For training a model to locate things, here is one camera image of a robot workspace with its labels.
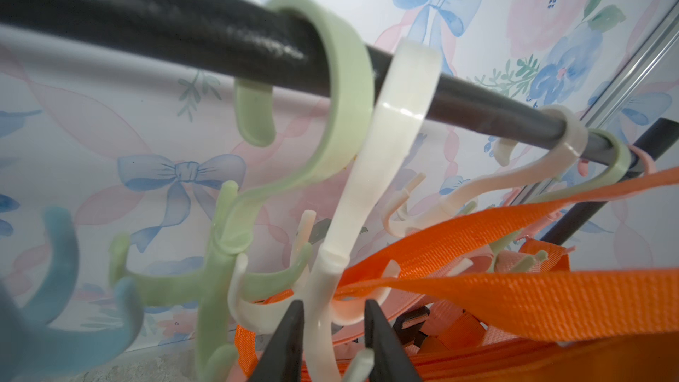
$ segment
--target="metal frame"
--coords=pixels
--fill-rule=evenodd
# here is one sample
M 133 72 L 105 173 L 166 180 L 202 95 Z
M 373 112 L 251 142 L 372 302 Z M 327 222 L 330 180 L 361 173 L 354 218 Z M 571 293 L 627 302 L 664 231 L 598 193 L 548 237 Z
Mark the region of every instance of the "metal frame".
M 582 117 L 586 127 L 598 129 L 605 127 L 632 97 L 634 90 L 649 75 L 655 66 L 669 53 L 679 40 L 679 2 L 674 4 L 665 19 L 639 48 L 637 53 L 613 79 L 597 102 Z M 555 183 L 544 180 L 523 188 L 512 202 L 525 203 L 543 193 Z

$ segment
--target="white plastic hook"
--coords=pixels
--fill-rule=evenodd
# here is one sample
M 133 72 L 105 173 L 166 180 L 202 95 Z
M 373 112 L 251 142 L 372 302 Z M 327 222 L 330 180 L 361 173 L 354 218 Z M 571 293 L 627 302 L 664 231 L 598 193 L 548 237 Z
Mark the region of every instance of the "white plastic hook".
M 544 157 L 509 172 L 485 175 L 471 180 L 442 197 L 435 206 L 417 216 L 391 220 L 391 214 L 399 209 L 404 209 L 403 204 L 397 205 L 398 201 L 394 201 L 390 203 L 391 207 L 383 218 L 386 231 L 392 236 L 404 237 L 453 218 L 465 203 L 485 192 L 537 183 L 555 177 L 570 168 L 580 158 L 582 151 L 587 146 L 587 128 L 564 106 L 543 106 L 540 111 L 565 120 L 564 135 L 559 140 L 558 145 L 549 150 Z M 501 139 L 498 141 L 494 148 L 494 156 L 498 163 L 509 164 L 509 156 L 516 144 L 517 142 L 514 140 Z M 401 200 L 406 197 L 407 200 L 409 196 L 410 191 L 407 193 L 400 192 L 398 198 Z
M 379 95 L 368 136 L 342 192 L 325 241 L 306 283 L 293 296 L 304 302 L 303 345 L 307 368 L 314 381 L 340 381 L 330 323 L 332 308 L 341 301 L 333 302 L 333 295 L 349 264 L 363 223 L 396 175 L 418 134 L 434 96 L 441 63 L 438 51 L 409 40 L 401 41 Z M 307 226 L 308 223 L 300 225 L 304 230 Z M 298 236 L 296 242 L 301 242 L 300 238 Z M 238 292 L 246 267 L 247 257 L 241 254 L 229 289 L 229 309 L 241 326 L 255 332 L 273 332 L 292 299 L 267 305 L 243 301 Z M 385 271 L 386 274 L 394 272 L 397 272 L 394 265 Z M 387 291 L 380 290 L 372 296 L 382 298 L 386 294 Z M 355 304 L 348 301 L 343 311 L 334 317 L 355 317 Z

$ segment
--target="floral wallpaper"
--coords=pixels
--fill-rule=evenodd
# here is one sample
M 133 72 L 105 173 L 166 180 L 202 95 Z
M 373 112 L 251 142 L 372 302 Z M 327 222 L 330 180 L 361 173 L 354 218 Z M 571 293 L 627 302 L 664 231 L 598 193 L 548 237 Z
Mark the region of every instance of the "floral wallpaper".
M 642 83 L 635 88 L 621 111 L 607 123 L 607 130 L 626 143 L 639 139 L 659 117 L 679 121 L 679 46 L 672 45 Z M 593 104 L 607 86 L 590 98 Z M 658 170 L 679 166 L 679 145 L 657 162 Z M 560 184 L 572 186 L 592 178 L 603 166 L 589 164 L 589 174 L 570 169 Z M 575 247 L 573 268 L 676 267 L 679 248 L 675 242 L 674 212 L 679 206 L 675 189 L 649 191 L 638 197 L 608 203 L 565 244 Z M 545 234 L 551 226 L 540 234 Z
M 411 38 L 442 52 L 446 74 L 536 108 L 563 104 L 582 114 L 676 0 L 318 2 L 350 21 L 366 43 L 393 51 L 400 38 Z M 670 112 L 676 81 L 671 87 L 663 82 L 639 91 L 609 128 L 632 141 Z M 97 330 L 120 321 L 106 283 L 107 249 L 115 234 L 132 234 L 135 248 L 128 262 L 134 271 L 176 275 L 199 268 L 221 183 L 234 180 L 248 189 L 279 178 L 310 156 L 323 130 L 325 99 L 276 90 L 278 135 L 273 145 L 257 149 L 243 142 L 235 127 L 232 83 L 228 76 L 195 68 L 0 28 L 0 276 L 20 305 L 39 285 L 50 259 L 37 223 L 43 207 L 71 211 L 81 249 L 77 290 L 54 324 Z M 428 208 L 467 180 L 500 171 L 492 157 L 496 140 L 426 122 L 365 222 L 352 262 L 396 241 L 380 223 L 394 192 L 423 172 L 426 180 L 413 193 L 410 208 L 415 213 Z M 542 153 L 519 147 L 510 166 Z M 350 166 L 323 183 L 267 202 L 249 251 L 254 271 L 287 266 L 304 209 L 318 213 L 312 233 L 318 246 L 349 171 Z M 578 177 L 569 172 L 563 183 Z M 498 204 L 506 193 L 483 195 L 481 207 Z M 668 260 L 663 255 L 668 247 L 637 228 L 635 213 L 643 213 L 634 199 L 628 202 L 611 206 L 613 214 L 595 217 L 583 231 L 608 240 L 576 236 L 582 242 L 574 267 Z M 643 233 L 645 241 L 629 240 L 631 231 Z M 611 248 L 601 246 L 610 242 Z M 195 303 L 148 308 L 132 349 L 185 340 L 195 324 Z

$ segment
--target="black rod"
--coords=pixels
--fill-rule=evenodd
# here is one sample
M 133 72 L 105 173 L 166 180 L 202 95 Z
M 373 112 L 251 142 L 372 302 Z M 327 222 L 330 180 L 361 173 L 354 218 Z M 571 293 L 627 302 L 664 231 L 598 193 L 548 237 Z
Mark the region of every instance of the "black rod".
M 679 140 L 679 123 L 660 118 L 634 142 L 634 146 L 645 150 L 654 160 L 657 160 L 677 140 Z M 637 172 L 628 172 L 620 181 L 623 182 L 638 176 L 639 173 Z M 541 240 L 563 245 L 606 204 L 606 202 L 580 202 L 575 204 Z
M 326 96 L 323 47 L 305 21 L 245 0 L 0 0 L 0 23 Z M 391 55 L 369 47 L 376 87 Z M 426 116 L 474 132 L 553 148 L 565 122 L 460 79 L 442 76 Z M 613 161 L 590 134 L 583 158 Z M 632 167 L 641 171 L 636 156 Z

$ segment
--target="orange webbing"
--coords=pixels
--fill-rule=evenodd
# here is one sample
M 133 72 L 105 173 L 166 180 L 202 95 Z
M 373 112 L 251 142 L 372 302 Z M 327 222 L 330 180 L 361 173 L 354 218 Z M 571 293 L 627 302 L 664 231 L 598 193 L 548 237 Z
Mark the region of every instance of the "orange webbing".
M 390 286 L 447 299 L 487 325 L 542 341 L 679 330 L 679 270 L 550 271 L 377 279 L 338 297 Z
M 454 366 L 450 360 L 416 368 L 425 381 L 441 382 L 674 381 L 679 375 L 677 342 L 676 333 L 625 336 L 477 365 Z
M 678 343 L 676 333 L 622 336 L 567 348 L 515 339 L 483 347 L 420 352 L 410 360 L 425 381 L 674 381 L 679 375 Z M 339 361 L 337 367 L 344 372 L 348 361 Z M 301 380 L 311 381 L 306 366 Z
M 486 329 L 471 313 L 463 313 L 437 338 L 447 349 L 458 349 L 480 345 L 485 334 Z
M 450 301 L 443 300 L 434 302 L 429 311 L 429 319 L 424 323 L 420 332 L 429 336 L 438 336 L 459 319 L 464 310 Z
M 449 299 L 464 306 L 487 324 L 516 335 L 548 340 L 677 330 L 679 308 L 676 304 L 675 271 L 558 271 L 532 275 L 491 274 L 412 280 L 428 276 L 460 255 L 518 231 L 570 203 L 608 201 L 621 195 L 676 183 L 679 183 L 679 168 L 563 200 L 491 208 L 453 218 L 395 242 L 348 268 L 335 296 L 362 296 L 378 285 L 390 285 Z M 401 266 L 400 277 L 404 279 L 379 280 L 378 277 L 392 259 Z M 553 270 L 567 267 L 568 256 L 565 255 Z M 615 319 L 609 320 L 609 314 Z M 246 351 L 239 348 L 241 355 L 246 356 L 243 359 L 246 364 L 250 362 L 246 359 L 251 360 L 254 355 L 254 343 L 251 340 L 250 346 Z
M 571 203 L 608 201 L 621 195 L 677 183 L 679 167 L 583 192 L 566 199 L 490 208 L 452 218 L 394 242 L 359 264 L 347 268 L 339 286 L 377 279 L 390 260 L 395 260 L 401 266 L 400 277 L 425 277 L 460 255 L 518 231 Z
M 285 298 L 293 295 L 291 289 L 285 290 L 279 294 L 272 296 L 271 298 L 264 301 L 265 304 L 271 302 L 282 301 Z M 243 371 L 245 376 L 250 377 L 255 371 L 255 367 L 259 362 L 257 358 L 257 351 L 255 350 L 255 337 L 257 334 L 250 332 L 241 325 L 236 327 L 236 335 L 233 337 L 233 343 L 238 349 L 238 364 L 240 369 Z
M 560 245 L 554 245 L 553 243 L 538 241 L 529 237 L 519 250 L 519 252 L 530 255 L 535 255 L 539 251 L 546 251 L 548 253 L 547 259 L 540 265 L 540 270 L 550 271 L 565 255 L 566 248 Z
M 570 271 L 570 258 L 565 254 L 549 271 Z

